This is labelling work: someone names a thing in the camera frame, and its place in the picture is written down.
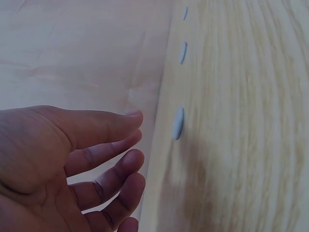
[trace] hand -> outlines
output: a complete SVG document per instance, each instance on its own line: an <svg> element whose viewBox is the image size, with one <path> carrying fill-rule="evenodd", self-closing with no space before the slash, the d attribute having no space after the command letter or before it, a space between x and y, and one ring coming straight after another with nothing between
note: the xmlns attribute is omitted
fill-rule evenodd
<svg viewBox="0 0 309 232"><path fill-rule="evenodd" d="M91 182L66 178L91 170L141 139L141 112L130 116L51 106L0 111L0 231L137 232L129 217L145 179L139 150L128 151ZM119 195L102 211L81 211Z"/></svg>

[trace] finger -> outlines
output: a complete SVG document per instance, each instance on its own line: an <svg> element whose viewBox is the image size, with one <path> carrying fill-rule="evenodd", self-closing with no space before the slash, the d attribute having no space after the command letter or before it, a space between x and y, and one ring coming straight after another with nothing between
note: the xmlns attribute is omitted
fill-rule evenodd
<svg viewBox="0 0 309 232"><path fill-rule="evenodd" d="M143 163L143 153L131 150L96 180L69 185L80 210L90 209L108 201L121 189L126 179L142 167Z"/></svg>
<svg viewBox="0 0 309 232"><path fill-rule="evenodd" d="M32 107L49 119L63 134L70 151L98 144L121 141L137 130L142 122L141 111L118 115L102 111L63 110L51 106Z"/></svg>
<svg viewBox="0 0 309 232"><path fill-rule="evenodd" d="M84 215L91 230L93 232L115 231L139 205L144 189L145 178L138 173L131 174L119 195L105 209Z"/></svg>
<svg viewBox="0 0 309 232"><path fill-rule="evenodd" d="M139 222L135 218L128 217L119 226L118 232L138 232Z"/></svg>
<svg viewBox="0 0 309 232"><path fill-rule="evenodd" d="M141 131L115 143L99 144L82 150L73 151L64 170L67 177L83 173L98 167L110 159L122 154L141 140Z"/></svg>

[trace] plywood panel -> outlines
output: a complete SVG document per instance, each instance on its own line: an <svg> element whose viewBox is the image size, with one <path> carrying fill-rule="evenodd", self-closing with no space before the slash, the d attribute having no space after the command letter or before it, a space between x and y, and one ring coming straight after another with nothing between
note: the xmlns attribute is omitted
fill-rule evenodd
<svg viewBox="0 0 309 232"><path fill-rule="evenodd" d="M175 4L140 231L309 231L308 1Z"/></svg>

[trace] light wood surface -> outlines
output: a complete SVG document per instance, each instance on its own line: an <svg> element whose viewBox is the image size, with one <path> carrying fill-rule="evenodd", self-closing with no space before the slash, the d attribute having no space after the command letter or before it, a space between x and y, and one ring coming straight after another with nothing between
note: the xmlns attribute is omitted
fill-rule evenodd
<svg viewBox="0 0 309 232"><path fill-rule="evenodd" d="M140 109L135 148L145 153L146 175L171 11L172 0L0 0L0 110ZM93 180L120 157L68 182Z"/></svg>
<svg viewBox="0 0 309 232"><path fill-rule="evenodd" d="M175 2L140 231L309 231L309 1Z"/></svg>

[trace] wood grain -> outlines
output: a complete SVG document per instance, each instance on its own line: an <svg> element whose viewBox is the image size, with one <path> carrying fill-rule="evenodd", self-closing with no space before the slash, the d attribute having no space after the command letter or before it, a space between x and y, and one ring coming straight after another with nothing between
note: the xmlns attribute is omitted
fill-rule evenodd
<svg viewBox="0 0 309 232"><path fill-rule="evenodd" d="M309 231L309 1L175 2L140 231Z"/></svg>

